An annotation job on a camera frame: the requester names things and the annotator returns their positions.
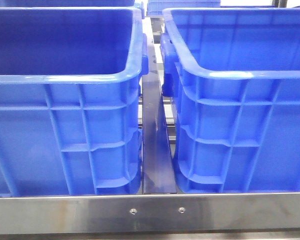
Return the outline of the blue source bin with buttons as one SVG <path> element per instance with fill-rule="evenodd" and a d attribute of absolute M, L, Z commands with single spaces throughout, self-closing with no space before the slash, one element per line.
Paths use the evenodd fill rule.
<path fill-rule="evenodd" d="M 137 193 L 147 59 L 137 8 L 0 7 L 0 198 Z"/>

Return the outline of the steel rack divider bar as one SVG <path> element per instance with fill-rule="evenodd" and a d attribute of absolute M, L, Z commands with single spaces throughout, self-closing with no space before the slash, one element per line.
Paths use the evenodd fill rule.
<path fill-rule="evenodd" d="M 142 78 L 142 130 L 142 193 L 176 194 L 160 80 L 153 72 Z"/>

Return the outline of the blue empty target bin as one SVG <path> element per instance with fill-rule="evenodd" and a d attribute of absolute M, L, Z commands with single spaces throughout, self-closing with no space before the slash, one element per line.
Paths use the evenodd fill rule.
<path fill-rule="evenodd" d="M 300 8 L 167 8 L 176 183 L 300 192 Z"/>

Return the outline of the blue background crate centre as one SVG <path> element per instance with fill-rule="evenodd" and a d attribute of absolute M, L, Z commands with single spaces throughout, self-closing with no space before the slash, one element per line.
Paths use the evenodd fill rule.
<path fill-rule="evenodd" d="M 162 16 L 162 10 L 167 8 L 219 8 L 220 0 L 149 0 L 147 16 Z"/>

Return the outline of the rail screw left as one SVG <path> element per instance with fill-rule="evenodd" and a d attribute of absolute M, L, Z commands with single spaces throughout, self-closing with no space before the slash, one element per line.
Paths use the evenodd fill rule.
<path fill-rule="evenodd" d="M 130 212 L 131 215 L 136 215 L 138 211 L 137 211 L 136 208 L 131 208 L 131 209 L 129 210 L 129 212 Z"/>

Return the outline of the rail screw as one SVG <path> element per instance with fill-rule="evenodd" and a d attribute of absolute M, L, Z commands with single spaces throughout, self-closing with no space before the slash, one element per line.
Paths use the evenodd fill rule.
<path fill-rule="evenodd" d="M 184 207 L 179 207 L 179 208 L 178 208 L 178 212 L 179 212 L 180 214 L 184 214 L 185 211 L 186 211 L 186 209 L 185 209 Z"/>
<path fill-rule="evenodd" d="M 137 211 L 136 208 L 131 208 L 131 209 L 129 210 L 129 212 L 130 212 L 131 215 L 136 215 L 138 211 Z"/>

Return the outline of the rail screw right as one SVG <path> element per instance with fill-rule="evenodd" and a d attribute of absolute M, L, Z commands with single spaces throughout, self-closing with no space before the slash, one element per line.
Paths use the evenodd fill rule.
<path fill-rule="evenodd" d="M 180 214 L 184 214 L 185 211 L 186 211 L 186 209 L 185 209 L 184 207 L 179 207 L 179 208 L 178 208 L 178 212 L 179 212 Z"/>

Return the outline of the steel rack front rail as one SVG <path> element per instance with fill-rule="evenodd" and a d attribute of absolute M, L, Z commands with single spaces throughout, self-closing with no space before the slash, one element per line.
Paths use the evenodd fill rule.
<path fill-rule="evenodd" d="M 0 235 L 281 229 L 300 229 L 300 192 L 0 198 Z"/>

